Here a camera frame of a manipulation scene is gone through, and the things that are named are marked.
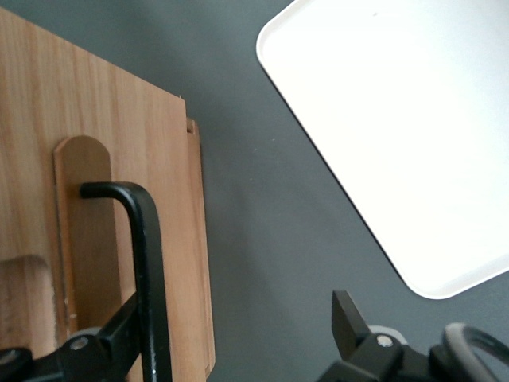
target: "wooden block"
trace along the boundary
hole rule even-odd
[[[85,200],[80,186],[111,181],[110,155],[97,139],[65,139],[54,152],[56,205],[67,330],[102,327],[122,305],[112,199]]]
[[[209,289],[196,240],[184,100],[0,9],[0,261],[37,254],[50,270],[45,295],[55,299],[64,288],[52,152],[77,135],[107,148],[114,181],[138,183],[152,195],[173,380],[205,381],[204,339],[212,326],[204,314]],[[134,292],[129,223],[122,207],[114,211],[126,301]],[[66,326],[59,306],[44,308],[56,328]]]

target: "black plastic part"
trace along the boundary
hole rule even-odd
[[[110,321],[97,333],[112,364],[125,376],[140,353],[140,324],[133,294]]]
[[[341,358],[347,360],[371,331],[346,290],[332,292],[332,335]]]
[[[335,362],[317,382],[378,382],[375,376],[348,362]]]
[[[379,345],[378,337],[390,338],[392,345]],[[387,380],[401,368],[402,358],[403,348],[398,340],[387,335],[371,334],[360,344],[348,363],[368,372],[375,380]]]
[[[120,201],[129,217],[140,319],[140,344],[145,382],[171,381],[165,279],[161,232],[156,206],[140,185],[129,182],[85,183],[83,198]]]
[[[33,364],[32,352],[25,348],[11,348],[0,351],[0,382],[23,377]]]

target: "black clamp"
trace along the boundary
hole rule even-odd
[[[442,344],[428,356],[390,334],[372,333],[344,290],[332,295],[332,333],[342,361],[332,364],[318,382],[496,382],[473,347],[509,365],[506,345],[461,323],[449,324]]]
[[[140,353],[145,382],[171,381],[161,231],[152,197],[126,182],[85,183],[80,194],[113,198],[126,209],[136,293],[96,335],[71,338],[45,357],[33,360],[23,348],[0,351],[0,382],[124,381]]]

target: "white plastic tray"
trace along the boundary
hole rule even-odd
[[[509,269],[509,2],[297,0],[257,53],[413,291]]]

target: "wooden board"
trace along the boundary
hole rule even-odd
[[[0,78],[0,261],[37,256],[52,276],[41,293],[49,301],[53,295],[63,298],[52,151],[64,138],[97,138],[111,154],[113,180],[142,185],[156,202],[173,378],[205,380],[211,357],[204,354],[212,348],[212,335],[204,302],[210,291],[204,282],[206,253],[196,240],[184,101],[5,10],[0,10]],[[125,300],[134,280],[129,224],[118,207]],[[5,283],[0,279],[0,290]],[[14,299],[2,300],[2,311]],[[45,309],[55,327],[65,325],[64,311],[51,304]],[[55,345],[54,335],[45,336]]]

